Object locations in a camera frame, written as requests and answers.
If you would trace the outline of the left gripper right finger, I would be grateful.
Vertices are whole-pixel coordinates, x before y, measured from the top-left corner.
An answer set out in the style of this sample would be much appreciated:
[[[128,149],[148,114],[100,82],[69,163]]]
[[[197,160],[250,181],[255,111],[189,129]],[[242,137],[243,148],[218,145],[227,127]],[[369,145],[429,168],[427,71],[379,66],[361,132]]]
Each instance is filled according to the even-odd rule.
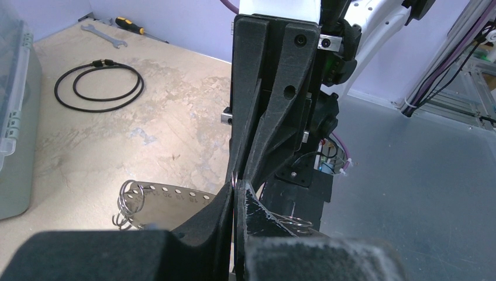
[[[296,237],[260,204],[250,182],[235,193],[237,280],[406,280],[398,253],[377,239]]]

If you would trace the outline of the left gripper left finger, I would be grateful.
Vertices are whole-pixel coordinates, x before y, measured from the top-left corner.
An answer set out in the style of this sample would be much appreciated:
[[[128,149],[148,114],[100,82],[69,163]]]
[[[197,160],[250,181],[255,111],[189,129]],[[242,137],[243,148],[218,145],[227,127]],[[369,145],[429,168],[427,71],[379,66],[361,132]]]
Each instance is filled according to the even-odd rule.
[[[2,280],[228,280],[233,188],[172,231],[46,231],[16,251]]]

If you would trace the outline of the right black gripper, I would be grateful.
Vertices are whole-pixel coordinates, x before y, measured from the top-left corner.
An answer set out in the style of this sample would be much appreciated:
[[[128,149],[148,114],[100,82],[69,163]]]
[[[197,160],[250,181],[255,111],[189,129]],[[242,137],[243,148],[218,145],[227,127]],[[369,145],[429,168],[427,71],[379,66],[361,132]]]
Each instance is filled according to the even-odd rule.
[[[321,91],[341,81],[343,46],[330,50],[334,36],[343,37],[343,15],[336,13],[317,22],[235,17],[226,183],[245,180],[258,190],[336,127],[337,95]]]

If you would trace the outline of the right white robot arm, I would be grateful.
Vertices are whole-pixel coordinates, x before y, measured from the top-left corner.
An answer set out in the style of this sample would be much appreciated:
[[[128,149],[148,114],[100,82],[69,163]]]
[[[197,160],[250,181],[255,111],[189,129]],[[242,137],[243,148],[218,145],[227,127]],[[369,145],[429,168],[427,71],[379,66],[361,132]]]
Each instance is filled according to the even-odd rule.
[[[233,21],[226,184],[297,172],[337,126],[379,48],[432,1],[241,1]]]

